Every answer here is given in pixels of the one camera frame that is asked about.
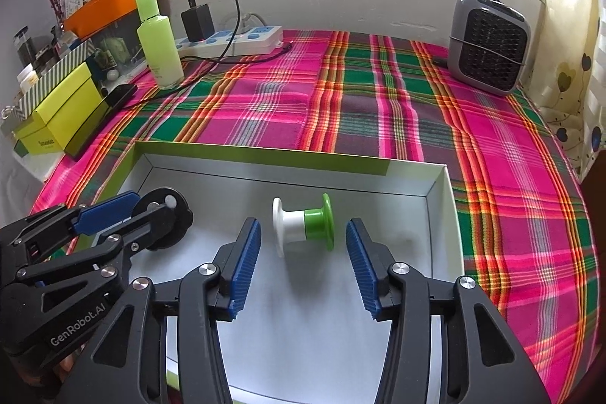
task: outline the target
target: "gray portable heater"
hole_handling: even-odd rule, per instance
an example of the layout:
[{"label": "gray portable heater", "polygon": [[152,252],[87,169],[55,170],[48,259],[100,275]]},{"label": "gray portable heater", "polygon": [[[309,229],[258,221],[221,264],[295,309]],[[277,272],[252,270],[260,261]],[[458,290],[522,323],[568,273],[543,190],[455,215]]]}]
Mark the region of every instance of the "gray portable heater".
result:
[{"label": "gray portable heater", "polygon": [[454,9],[448,70],[467,84],[507,95],[522,74],[530,27],[499,0],[459,0]]}]

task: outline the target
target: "green and white spool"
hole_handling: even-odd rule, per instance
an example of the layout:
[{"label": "green and white spool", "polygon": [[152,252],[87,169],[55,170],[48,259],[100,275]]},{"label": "green and white spool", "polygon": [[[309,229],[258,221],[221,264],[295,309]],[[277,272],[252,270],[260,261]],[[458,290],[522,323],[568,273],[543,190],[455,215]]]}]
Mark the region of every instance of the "green and white spool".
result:
[{"label": "green and white spool", "polygon": [[278,256],[284,257],[284,245],[305,240],[323,240],[326,249],[334,248],[334,219],[327,193],[322,194],[320,209],[285,211],[282,200],[273,200],[273,228],[278,238]]}]

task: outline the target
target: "plaid tablecloth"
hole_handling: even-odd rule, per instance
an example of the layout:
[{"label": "plaid tablecloth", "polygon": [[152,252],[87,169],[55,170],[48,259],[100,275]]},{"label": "plaid tablecloth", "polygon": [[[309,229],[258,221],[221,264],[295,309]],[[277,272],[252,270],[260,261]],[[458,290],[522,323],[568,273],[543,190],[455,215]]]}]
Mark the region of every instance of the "plaid tablecloth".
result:
[{"label": "plaid tablecloth", "polygon": [[[561,402],[592,356],[598,269],[579,187],[532,105],[453,80],[431,63],[446,55],[436,46],[344,32],[285,38],[293,48],[274,61],[224,66],[121,112],[78,163],[62,160],[34,210],[91,203],[135,139],[445,163],[465,270]],[[187,64],[187,80],[201,70]],[[149,73],[135,82],[136,98],[156,94]]]}]

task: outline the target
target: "black disc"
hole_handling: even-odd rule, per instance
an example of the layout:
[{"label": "black disc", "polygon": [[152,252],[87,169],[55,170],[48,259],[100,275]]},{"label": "black disc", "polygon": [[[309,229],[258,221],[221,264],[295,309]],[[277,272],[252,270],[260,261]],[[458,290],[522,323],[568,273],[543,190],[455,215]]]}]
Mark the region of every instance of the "black disc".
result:
[{"label": "black disc", "polygon": [[150,204],[166,204],[175,211],[175,226],[168,234],[153,243],[148,250],[169,248],[175,245],[187,232],[193,223],[193,213],[187,204],[186,198],[170,187],[161,187],[152,190],[139,199],[133,209],[132,216],[141,214],[149,208]]}]

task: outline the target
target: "blue textured pad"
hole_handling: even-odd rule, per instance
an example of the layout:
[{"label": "blue textured pad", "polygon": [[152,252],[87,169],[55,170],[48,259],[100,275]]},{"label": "blue textured pad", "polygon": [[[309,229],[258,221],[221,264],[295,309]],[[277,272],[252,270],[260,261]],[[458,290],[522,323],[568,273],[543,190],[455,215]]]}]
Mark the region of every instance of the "blue textured pad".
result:
[{"label": "blue textured pad", "polygon": [[353,272],[356,274],[356,281],[358,281],[358,288],[360,289],[360,295],[362,295],[364,308],[376,319],[381,312],[381,304],[379,303],[377,292],[377,276],[370,263],[364,244],[360,239],[360,234],[352,221],[347,223],[345,243]]},{"label": "blue textured pad", "polygon": [[237,262],[234,275],[231,278],[231,300],[227,308],[230,316],[236,318],[238,312],[244,308],[244,302],[248,295],[248,288],[253,279],[259,249],[261,248],[261,225],[257,220],[253,222],[246,239],[246,245],[242,249],[242,255]]},{"label": "blue textured pad", "polygon": [[86,207],[74,223],[78,235],[95,235],[126,218],[130,218],[135,204],[139,201],[135,192],[124,192],[100,204]]}]

